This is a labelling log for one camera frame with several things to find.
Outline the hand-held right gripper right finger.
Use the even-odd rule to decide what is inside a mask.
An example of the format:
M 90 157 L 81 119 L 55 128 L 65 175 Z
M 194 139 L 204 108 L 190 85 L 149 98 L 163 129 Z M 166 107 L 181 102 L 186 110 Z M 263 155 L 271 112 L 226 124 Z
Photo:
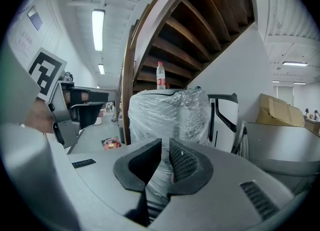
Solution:
M 178 139 L 169 139 L 169 161 L 173 170 L 170 196 L 197 193 L 212 178 L 214 167 L 209 158 Z

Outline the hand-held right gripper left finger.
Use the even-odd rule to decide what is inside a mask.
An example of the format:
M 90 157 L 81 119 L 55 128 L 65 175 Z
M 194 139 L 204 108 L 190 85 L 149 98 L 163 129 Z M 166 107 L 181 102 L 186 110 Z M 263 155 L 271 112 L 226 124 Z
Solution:
M 157 138 L 118 158 L 113 165 L 113 173 L 126 190 L 143 192 L 161 159 L 162 140 Z

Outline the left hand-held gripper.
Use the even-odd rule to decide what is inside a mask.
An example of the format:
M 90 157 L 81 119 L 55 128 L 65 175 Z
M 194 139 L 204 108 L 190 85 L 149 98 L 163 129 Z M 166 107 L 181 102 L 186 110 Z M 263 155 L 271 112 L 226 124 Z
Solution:
M 65 148 L 74 146 L 80 128 L 93 125 L 103 105 L 115 102 L 118 93 L 74 86 L 65 66 L 40 49 L 24 68 L 5 44 L 0 50 L 0 123 L 53 133 Z

